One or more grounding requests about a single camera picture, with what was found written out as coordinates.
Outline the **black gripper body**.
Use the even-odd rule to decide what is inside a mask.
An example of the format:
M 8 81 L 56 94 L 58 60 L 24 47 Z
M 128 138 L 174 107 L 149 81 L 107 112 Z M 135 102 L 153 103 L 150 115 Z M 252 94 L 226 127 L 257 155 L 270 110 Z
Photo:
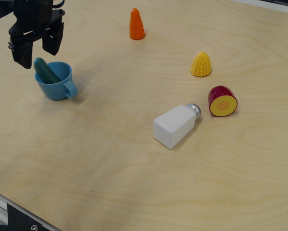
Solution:
M 16 23 L 9 29 L 11 39 L 26 39 L 33 42 L 46 36 L 51 25 L 63 23 L 65 1 L 54 4 L 52 0 L 15 0 L 13 13 Z

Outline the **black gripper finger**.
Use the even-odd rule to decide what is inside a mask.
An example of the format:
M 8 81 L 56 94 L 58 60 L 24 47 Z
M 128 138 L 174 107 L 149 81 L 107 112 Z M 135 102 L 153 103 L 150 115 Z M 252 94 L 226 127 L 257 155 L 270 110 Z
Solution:
M 51 25 L 45 30 L 46 36 L 42 38 L 42 48 L 46 52 L 52 55 L 56 55 L 58 53 L 63 38 L 63 30 L 63 23 Z
M 33 41 L 26 39 L 11 39 L 13 60 L 25 69 L 32 67 Z

